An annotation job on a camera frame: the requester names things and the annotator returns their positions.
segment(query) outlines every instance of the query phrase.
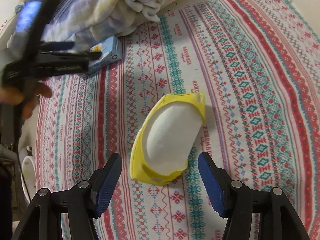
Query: hand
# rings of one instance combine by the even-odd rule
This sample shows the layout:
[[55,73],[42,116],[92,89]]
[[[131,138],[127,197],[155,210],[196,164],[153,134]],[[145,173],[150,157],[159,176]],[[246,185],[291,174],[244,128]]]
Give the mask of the hand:
[[[26,103],[23,107],[21,118],[23,120],[28,119],[32,116],[32,111],[35,109],[37,104],[37,95],[42,95],[46,98],[52,97],[51,89],[43,84],[38,83],[38,87],[35,91],[34,98]],[[18,105],[23,101],[23,94],[15,87],[0,87],[0,103],[1,104],[9,104],[9,105]]]

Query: blue gripper pad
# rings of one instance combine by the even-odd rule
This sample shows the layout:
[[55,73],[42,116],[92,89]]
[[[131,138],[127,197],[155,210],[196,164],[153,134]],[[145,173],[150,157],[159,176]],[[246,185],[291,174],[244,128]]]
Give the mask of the blue gripper pad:
[[198,169],[203,181],[204,187],[208,193],[211,205],[215,212],[218,212],[221,217],[225,217],[227,209],[224,204],[224,195],[223,191],[217,181],[217,178],[210,167],[209,163],[212,162],[210,155],[207,152],[203,152],[199,155],[198,158]]
[[95,214],[100,217],[110,203],[122,170],[122,159],[118,153],[113,153],[101,170],[91,188],[91,200],[95,204]]

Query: blue box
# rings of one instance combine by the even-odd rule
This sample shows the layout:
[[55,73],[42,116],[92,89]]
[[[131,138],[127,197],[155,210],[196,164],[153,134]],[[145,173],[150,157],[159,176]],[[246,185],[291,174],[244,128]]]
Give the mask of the blue box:
[[102,67],[110,65],[113,62],[121,60],[122,58],[122,44],[116,36],[111,36],[106,40],[98,43],[89,49],[90,52],[102,52],[102,56],[95,61],[89,63],[87,73],[85,75],[90,75],[93,72],[99,70]]

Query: patterned bedsheet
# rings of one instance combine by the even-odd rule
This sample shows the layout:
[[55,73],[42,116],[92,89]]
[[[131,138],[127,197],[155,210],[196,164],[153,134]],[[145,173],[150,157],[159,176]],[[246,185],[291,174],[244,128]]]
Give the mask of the patterned bedsheet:
[[[281,187],[311,239],[320,226],[319,40],[286,0],[211,0],[168,11],[122,39],[123,60],[97,75],[49,80],[37,131],[38,187],[65,190],[113,152],[123,171],[100,239],[221,239],[197,169],[208,151],[249,187]],[[138,130],[166,93],[206,93],[207,122],[188,169],[164,187],[130,179]],[[252,239],[258,234],[258,215]],[[62,218],[65,239],[68,220]]]

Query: folded blanket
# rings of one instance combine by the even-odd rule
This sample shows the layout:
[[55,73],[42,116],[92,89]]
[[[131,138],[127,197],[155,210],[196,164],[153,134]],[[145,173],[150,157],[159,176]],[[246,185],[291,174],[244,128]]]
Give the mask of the folded blanket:
[[164,0],[68,0],[47,25],[45,41],[75,41],[75,51],[87,50],[113,36],[132,33],[138,25],[159,21],[156,13]]

